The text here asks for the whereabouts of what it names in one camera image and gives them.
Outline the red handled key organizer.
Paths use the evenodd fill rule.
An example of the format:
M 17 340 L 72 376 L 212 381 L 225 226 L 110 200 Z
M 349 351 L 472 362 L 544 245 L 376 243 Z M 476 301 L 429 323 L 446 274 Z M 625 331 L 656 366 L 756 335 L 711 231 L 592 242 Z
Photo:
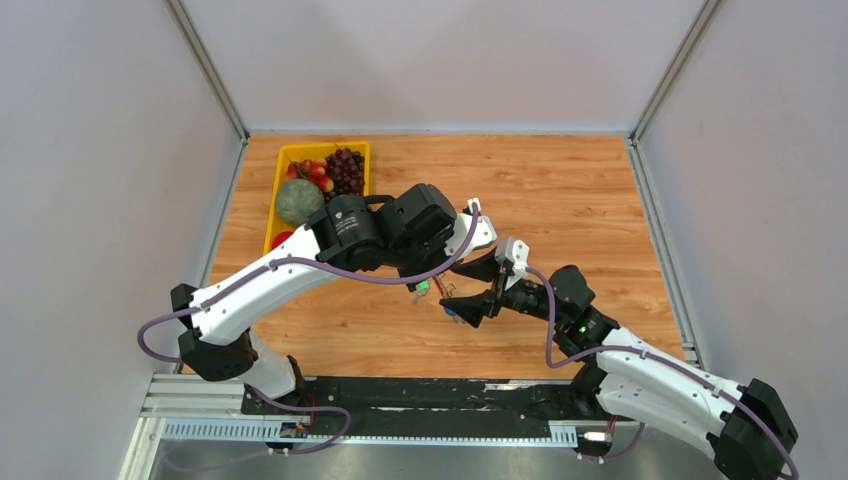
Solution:
M 456 292 L 456 286 L 453 283 L 446 282 L 442 275 L 432 277 L 431 283 L 436 287 L 440 300 L 452 298 Z M 465 320 L 451 308 L 443 306 L 443 310 L 457 325 L 465 324 Z

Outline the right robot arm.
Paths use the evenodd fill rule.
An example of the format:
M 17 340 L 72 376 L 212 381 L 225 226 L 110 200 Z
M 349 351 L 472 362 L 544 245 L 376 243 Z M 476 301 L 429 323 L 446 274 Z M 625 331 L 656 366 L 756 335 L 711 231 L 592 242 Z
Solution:
M 798 430 L 774 387 L 725 379 L 649 345 L 593 306 L 595 294 L 577 266 L 544 277 L 527 265 L 526 247 L 514 247 L 452 266 L 490 286 L 442 305 L 473 327 L 503 309 L 545 320 L 549 367 L 582 365 L 570 393 L 584 417 L 604 411 L 661 430 L 703 453 L 728 479 L 799 478 L 791 457 Z

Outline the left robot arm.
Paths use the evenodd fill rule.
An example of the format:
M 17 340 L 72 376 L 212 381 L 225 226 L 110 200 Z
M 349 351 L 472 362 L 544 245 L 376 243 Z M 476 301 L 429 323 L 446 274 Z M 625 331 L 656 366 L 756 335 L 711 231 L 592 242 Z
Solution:
M 457 213 L 430 184 L 399 197 L 341 195 L 277 249 L 177 312 L 186 326 L 179 360 L 206 381 L 244 377 L 261 358 L 252 325 L 267 313 L 337 278 L 413 287 L 465 256 L 481 212 L 470 200 Z

